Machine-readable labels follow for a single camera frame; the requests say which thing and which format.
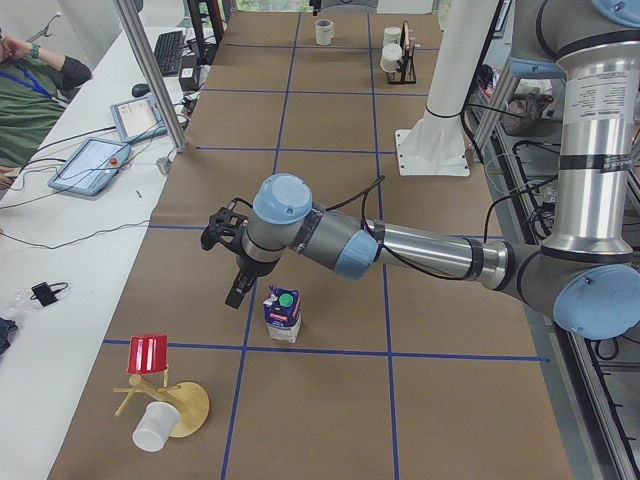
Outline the blue white milk carton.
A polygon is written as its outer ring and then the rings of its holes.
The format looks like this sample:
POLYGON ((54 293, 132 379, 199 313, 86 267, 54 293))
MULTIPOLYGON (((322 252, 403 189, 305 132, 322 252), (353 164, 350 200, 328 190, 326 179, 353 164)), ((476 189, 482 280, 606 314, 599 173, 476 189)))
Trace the blue white milk carton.
POLYGON ((263 308, 269 336, 274 340, 295 343, 301 327, 299 291, 270 285, 263 308))

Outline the white plastic cup on stand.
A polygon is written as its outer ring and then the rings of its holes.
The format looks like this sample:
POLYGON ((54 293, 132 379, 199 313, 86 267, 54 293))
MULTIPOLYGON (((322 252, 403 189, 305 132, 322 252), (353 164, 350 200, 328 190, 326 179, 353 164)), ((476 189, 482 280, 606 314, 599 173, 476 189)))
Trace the white plastic cup on stand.
POLYGON ((134 430, 132 440, 143 451, 158 452, 179 422, 180 413, 173 405, 162 401, 151 402, 134 430))

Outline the far blue teach pendant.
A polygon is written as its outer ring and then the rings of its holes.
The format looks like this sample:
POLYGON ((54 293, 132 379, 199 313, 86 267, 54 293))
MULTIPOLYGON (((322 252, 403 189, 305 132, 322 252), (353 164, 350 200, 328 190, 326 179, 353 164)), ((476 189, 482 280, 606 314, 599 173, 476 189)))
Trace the far blue teach pendant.
POLYGON ((167 132, 152 94, 114 104, 110 111, 122 142, 137 143, 167 132))

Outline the wooden cup tree stand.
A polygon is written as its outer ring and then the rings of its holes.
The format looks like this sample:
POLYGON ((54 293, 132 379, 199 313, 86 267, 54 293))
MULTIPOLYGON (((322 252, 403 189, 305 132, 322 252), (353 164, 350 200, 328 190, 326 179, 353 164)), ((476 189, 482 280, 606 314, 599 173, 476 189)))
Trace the wooden cup tree stand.
POLYGON ((125 393, 114 412, 119 417, 127 408, 135 394, 148 395, 152 399, 172 405, 178 412, 180 420, 170 433, 172 438, 184 438, 194 434, 205 423, 209 416, 211 401, 205 388, 193 381, 168 385, 168 369, 163 372, 163 385, 157 386, 141 374, 131 374, 129 386, 114 388, 114 393, 125 393))

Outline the red plastic cup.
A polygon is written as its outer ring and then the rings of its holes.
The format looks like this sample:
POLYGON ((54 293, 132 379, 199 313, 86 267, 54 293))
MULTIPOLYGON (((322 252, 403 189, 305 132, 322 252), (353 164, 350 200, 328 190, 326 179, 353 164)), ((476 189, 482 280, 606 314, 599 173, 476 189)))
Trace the red plastic cup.
POLYGON ((168 368, 166 334, 134 335, 129 343, 126 371, 130 374, 153 374, 168 368))

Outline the seated person in green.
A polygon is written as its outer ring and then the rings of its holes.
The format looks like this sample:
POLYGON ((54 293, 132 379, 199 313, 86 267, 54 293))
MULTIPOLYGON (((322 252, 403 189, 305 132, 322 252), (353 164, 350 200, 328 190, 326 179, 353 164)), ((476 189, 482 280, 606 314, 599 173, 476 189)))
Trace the seated person in green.
POLYGON ((66 94, 92 72, 83 62, 24 40, 1 37, 1 188, 32 158, 68 105, 66 94))

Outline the small black adapter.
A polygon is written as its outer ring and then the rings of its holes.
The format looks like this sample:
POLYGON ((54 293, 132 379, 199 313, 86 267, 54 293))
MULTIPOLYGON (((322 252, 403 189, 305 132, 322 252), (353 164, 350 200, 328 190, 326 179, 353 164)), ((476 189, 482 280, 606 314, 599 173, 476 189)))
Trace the small black adapter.
POLYGON ((69 287, 67 282, 53 284, 41 282, 31 288, 31 300, 37 300, 42 307, 49 306, 58 301, 58 295, 69 287))

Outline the aluminium frame post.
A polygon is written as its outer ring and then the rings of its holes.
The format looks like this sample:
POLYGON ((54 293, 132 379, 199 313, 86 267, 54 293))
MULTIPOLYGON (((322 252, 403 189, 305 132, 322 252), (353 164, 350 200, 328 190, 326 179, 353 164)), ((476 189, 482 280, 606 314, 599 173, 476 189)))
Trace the aluminium frame post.
POLYGON ((177 153, 185 150, 187 139, 155 60, 144 26, 133 1, 114 0, 116 12, 129 40, 134 57, 154 95, 162 120, 177 153))

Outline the blue teach pendant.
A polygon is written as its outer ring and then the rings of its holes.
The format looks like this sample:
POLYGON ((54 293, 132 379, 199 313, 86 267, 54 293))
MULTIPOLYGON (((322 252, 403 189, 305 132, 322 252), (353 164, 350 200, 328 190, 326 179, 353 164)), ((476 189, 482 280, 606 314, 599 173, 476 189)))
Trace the blue teach pendant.
POLYGON ((110 111, 122 142, 137 143, 167 132, 152 94, 114 104, 110 111))
POLYGON ((85 140, 49 179, 49 188, 84 197, 102 192, 129 161, 131 146, 107 139, 85 140))

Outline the white mug with handle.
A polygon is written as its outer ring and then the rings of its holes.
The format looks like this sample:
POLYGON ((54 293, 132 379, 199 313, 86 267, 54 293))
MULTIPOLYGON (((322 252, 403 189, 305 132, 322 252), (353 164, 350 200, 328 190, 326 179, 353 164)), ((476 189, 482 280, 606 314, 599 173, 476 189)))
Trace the white mug with handle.
POLYGON ((319 46, 328 46, 334 38, 334 22, 329 19, 315 21, 315 41, 319 46))

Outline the black computer mouse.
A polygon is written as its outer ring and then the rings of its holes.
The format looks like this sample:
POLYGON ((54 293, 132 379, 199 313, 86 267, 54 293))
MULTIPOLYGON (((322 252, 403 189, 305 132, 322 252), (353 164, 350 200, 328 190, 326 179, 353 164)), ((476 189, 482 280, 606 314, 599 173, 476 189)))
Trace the black computer mouse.
POLYGON ((135 84, 131 88, 131 96, 134 98, 142 97, 150 92, 150 87, 146 83, 135 84))

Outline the black keyboard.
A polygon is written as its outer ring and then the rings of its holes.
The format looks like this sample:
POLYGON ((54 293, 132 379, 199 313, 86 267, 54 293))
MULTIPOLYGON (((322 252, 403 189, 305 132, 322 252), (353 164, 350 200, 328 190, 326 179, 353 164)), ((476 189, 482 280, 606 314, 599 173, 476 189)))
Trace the black keyboard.
POLYGON ((180 70, 184 47, 182 31, 165 32, 158 36, 154 56, 163 76, 175 75, 180 70))

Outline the near blue teach pendant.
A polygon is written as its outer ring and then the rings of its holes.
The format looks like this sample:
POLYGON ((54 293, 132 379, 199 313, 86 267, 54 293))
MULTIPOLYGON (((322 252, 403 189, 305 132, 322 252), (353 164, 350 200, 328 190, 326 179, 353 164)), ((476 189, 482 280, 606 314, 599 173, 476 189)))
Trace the near blue teach pendant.
POLYGON ((84 197, 102 192, 129 161, 131 146, 107 139, 85 140, 49 179, 49 188, 84 197))

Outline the black power supply box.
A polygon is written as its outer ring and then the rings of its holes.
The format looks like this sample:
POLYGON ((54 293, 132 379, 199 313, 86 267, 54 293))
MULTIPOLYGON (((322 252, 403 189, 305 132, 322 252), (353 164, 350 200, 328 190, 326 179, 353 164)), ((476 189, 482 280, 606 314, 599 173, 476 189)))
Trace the black power supply box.
POLYGON ((207 70, 199 63, 196 55, 181 58, 178 81, 183 92, 198 91, 205 82, 207 70))

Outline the white cup left in rack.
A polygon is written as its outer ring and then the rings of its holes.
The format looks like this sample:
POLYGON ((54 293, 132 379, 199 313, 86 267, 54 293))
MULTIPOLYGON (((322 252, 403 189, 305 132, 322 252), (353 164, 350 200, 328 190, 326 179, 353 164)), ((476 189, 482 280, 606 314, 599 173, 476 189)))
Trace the white cup left in rack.
POLYGON ((402 28, 399 26, 387 26, 384 28, 383 33, 383 42, 384 46, 388 44, 396 44, 400 43, 400 37, 402 35, 402 28))

